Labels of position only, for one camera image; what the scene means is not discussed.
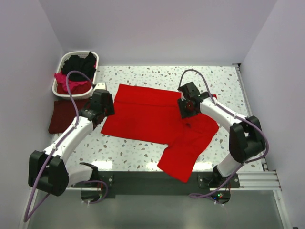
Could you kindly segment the bright red t-shirt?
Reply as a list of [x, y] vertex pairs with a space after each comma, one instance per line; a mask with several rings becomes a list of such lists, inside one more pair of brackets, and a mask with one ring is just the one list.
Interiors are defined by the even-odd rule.
[[115, 114], [107, 117], [101, 133], [167, 145], [157, 166], [186, 183], [219, 126], [203, 114], [183, 119], [180, 98], [180, 92], [120, 84]]

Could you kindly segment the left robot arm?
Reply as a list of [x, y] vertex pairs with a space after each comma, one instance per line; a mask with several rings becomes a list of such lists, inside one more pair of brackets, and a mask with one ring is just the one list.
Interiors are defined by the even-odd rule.
[[78, 112], [70, 126], [43, 151], [35, 150], [29, 158], [28, 184], [33, 189], [60, 196], [66, 188], [81, 182], [99, 180], [97, 166], [81, 162], [67, 167], [76, 147], [104, 118], [114, 115], [112, 94], [96, 89], [89, 102]]

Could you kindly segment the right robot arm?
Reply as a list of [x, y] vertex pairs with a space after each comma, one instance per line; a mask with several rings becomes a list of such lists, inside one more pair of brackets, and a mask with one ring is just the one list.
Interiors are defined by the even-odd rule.
[[221, 104], [209, 92], [200, 93], [193, 82], [179, 86], [182, 93], [178, 106], [182, 118], [204, 114], [229, 133], [229, 154], [203, 178], [209, 187], [218, 187], [233, 176], [248, 159], [266, 149], [265, 138], [257, 117], [246, 117]]

